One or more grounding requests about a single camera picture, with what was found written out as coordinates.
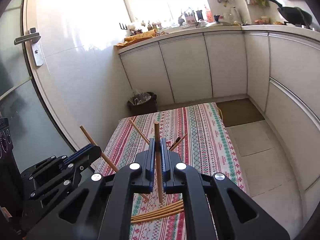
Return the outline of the wooden chopstick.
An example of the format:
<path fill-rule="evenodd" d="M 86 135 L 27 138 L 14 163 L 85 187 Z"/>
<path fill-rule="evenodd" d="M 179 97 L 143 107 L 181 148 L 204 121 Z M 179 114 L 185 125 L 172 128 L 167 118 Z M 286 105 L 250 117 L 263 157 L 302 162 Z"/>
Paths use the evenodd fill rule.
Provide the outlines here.
<path fill-rule="evenodd" d="M 161 138 L 159 131 L 159 122 L 154 122 L 155 128 L 155 156 L 156 156 L 156 174 L 157 174 L 157 189 L 159 203 L 163 202 L 163 181 L 162 181 L 162 163 L 161 163 Z"/>
<path fill-rule="evenodd" d="M 180 141 L 174 146 L 174 148 L 170 151 L 173 151 L 175 148 L 178 147 L 178 145 L 188 136 L 188 134 L 186 133 L 183 137 L 181 137 Z"/>
<path fill-rule="evenodd" d="M 93 138 L 89 135 L 89 133 L 86 131 L 86 129 L 84 128 L 84 126 L 80 126 L 81 131 L 84 133 L 85 137 L 89 140 L 89 142 L 95 146 L 97 146 L 97 143 L 93 140 Z M 110 159 L 108 159 L 108 157 L 104 154 L 104 152 L 101 152 L 101 157 L 104 159 L 104 161 L 109 165 L 110 168 L 112 168 L 112 170 L 114 172 L 118 172 L 119 169 L 114 165 L 114 163 L 112 163 L 112 161 L 110 161 Z M 145 200 L 149 201 L 149 198 L 144 195 L 144 194 L 140 194 Z"/>
<path fill-rule="evenodd" d="M 132 217 L 131 224 L 149 222 L 169 216 L 173 216 L 184 211 L 183 205 L 171 207 L 170 209 L 163 209 L 159 212 L 152 212 L 150 214 L 145 214 L 141 216 Z"/>
<path fill-rule="evenodd" d="M 175 215 L 179 212 L 183 212 L 183 200 L 179 200 L 175 203 L 169 204 L 167 206 L 161 207 L 157 210 L 145 213 L 145 214 L 141 214 L 141 215 L 136 215 L 136 216 L 132 216 L 131 220 L 135 221 L 135 220 L 148 220 L 150 219 L 159 219 L 159 218 L 163 218 L 166 216 L 171 216 L 171 215 Z"/>
<path fill-rule="evenodd" d="M 132 119 L 129 119 L 129 122 L 137 131 L 137 133 L 142 137 L 142 139 L 149 145 L 150 144 L 149 139 L 140 131 L 140 129 L 136 126 L 136 124 L 132 121 Z"/>

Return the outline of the white kitchen cabinets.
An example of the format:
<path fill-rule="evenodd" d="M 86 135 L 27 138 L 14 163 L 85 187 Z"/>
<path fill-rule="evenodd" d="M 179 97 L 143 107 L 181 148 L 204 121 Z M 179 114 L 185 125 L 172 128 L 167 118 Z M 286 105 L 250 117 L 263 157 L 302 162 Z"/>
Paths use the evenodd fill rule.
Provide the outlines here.
<path fill-rule="evenodd" d="M 319 182 L 319 33 L 252 25 L 178 31 L 122 48 L 132 88 L 161 104 L 247 95 L 284 142 L 302 192 Z"/>

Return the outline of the dark trash bin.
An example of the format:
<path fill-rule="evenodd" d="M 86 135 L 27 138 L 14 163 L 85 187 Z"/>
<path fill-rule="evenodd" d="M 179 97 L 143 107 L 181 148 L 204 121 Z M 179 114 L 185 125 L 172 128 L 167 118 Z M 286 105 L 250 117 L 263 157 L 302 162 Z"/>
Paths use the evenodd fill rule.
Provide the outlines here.
<path fill-rule="evenodd" d="M 157 95 L 153 92 L 136 94 L 127 102 L 132 115 L 143 115 L 157 112 Z"/>

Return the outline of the black chopstick in basket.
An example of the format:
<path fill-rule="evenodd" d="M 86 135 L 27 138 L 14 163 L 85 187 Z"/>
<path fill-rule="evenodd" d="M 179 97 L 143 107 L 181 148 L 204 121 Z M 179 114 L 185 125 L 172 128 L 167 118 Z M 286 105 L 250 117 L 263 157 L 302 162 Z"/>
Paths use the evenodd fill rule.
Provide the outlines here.
<path fill-rule="evenodd" d="M 169 150 L 172 150 L 174 146 L 180 141 L 181 137 L 177 137 L 177 139 L 174 141 L 174 143 L 170 146 Z"/>

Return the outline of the brown floor mat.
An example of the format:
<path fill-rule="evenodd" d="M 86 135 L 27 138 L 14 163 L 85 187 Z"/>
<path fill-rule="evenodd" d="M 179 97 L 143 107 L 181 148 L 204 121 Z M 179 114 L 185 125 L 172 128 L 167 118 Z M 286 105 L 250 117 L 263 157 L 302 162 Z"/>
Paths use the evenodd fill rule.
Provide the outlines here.
<path fill-rule="evenodd" d="M 264 120 L 259 110 L 249 99 L 218 102 L 225 127 L 238 126 Z"/>

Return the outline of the yellow cloth on counter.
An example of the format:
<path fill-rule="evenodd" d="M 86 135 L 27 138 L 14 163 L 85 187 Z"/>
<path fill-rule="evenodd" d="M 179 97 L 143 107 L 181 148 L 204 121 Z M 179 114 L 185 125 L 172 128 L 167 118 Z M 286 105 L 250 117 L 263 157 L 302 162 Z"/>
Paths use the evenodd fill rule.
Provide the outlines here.
<path fill-rule="evenodd" d="M 148 40 L 150 38 L 156 37 L 158 35 L 157 31 L 155 29 L 152 29 L 150 31 L 141 33 L 141 34 L 136 34 L 132 35 L 129 37 L 125 37 L 123 42 L 119 42 L 118 44 L 115 45 L 117 50 L 120 50 L 122 48 L 128 47 L 130 45 L 133 45 L 138 42 L 142 42 L 145 40 Z"/>

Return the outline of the white electric kettle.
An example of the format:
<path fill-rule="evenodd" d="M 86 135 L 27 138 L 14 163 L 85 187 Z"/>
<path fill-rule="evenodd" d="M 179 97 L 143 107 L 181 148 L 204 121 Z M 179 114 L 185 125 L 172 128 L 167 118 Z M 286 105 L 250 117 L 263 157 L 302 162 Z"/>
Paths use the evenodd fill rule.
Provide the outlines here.
<path fill-rule="evenodd" d="M 232 18 L 232 23 L 242 23 L 242 20 L 241 20 L 241 16 L 238 12 L 238 10 L 236 9 L 236 7 L 232 7 L 230 9 L 230 15 L 231 15 L 231 18 Z"/>

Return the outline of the black wok pan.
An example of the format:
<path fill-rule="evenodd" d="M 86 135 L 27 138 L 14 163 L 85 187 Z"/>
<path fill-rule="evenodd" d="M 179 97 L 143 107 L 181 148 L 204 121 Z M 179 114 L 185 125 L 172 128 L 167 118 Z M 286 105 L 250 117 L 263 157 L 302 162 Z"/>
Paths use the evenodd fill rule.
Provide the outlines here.
<path fill-rule="evenodd" d="M 275 3 L 278 8 L 278 12 L 285 18 L 288 23 L 291 23 L 296 26 L 305 26 L 308 29 L 311 29 L 310 25 L 312 24 L 312 16 L 305 10 L 299 7 L 286 7 L 277 2 L 276 0 L 268 0 Z"/>

